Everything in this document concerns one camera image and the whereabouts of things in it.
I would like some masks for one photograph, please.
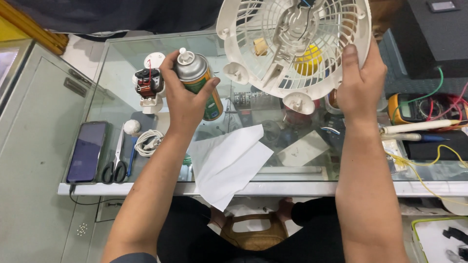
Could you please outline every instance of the charging cable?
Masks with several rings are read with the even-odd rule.
[[[144,144],[147,140],[153,138],[149,143]],[[138,137],[137,143],[135,144],[135,150],[144,157],[151,157],[156,148],[162,142],[164,133],[157,130],[148,130]]]

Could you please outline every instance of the multimeter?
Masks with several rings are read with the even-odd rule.
[[[409,124],[425,122],[429,113],[432,113],[431,117],[436,117],[440,113],[444,112],[449,107],[449,102],[442,96],[430,96],[415,102],[407,103],[408,101],[419,98],[421,94],[395,94],[388,99],[388,116],[390,119],[393,117],[393,113],[398,105],[400,108],[395,113],[395,124]]]

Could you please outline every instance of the fingernail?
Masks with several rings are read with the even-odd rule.
[[[221,80],[219,78],[215,78],[213,80],[213,85],[217,86]]]
[[[357,52],[356,46],[353,45],[353,44],[347,45],[346,47],[344,47],[344,50],[343,50],[343,53],[346,54],[346,55],[352,55],[352,54],[354,54],[356,52]]]

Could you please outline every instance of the black pants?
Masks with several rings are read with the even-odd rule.
[[[344,263],[334,197],[296,203],[291,216],[301,230],[267,250],[249,251],[207,226],[211,210],[206,205],[190,197],[173,197],[159,235],[158,257],[161,263],[224,263],[250,257],[277,263]]]

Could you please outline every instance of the wooden stool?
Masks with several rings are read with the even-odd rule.
[[[269,229],[262,231],[242,233],[233,231],[234,223],[252,219],[268,219],[271,226]],[[226,224],[222,228],[220,236],[236,247],[259,251],[271,248],[285,240],[288,237],[288,232],[284,223],[276,216],[276,212],[270,212],[268,214],[254,214],[239,217],[229,216],[227,217]]]

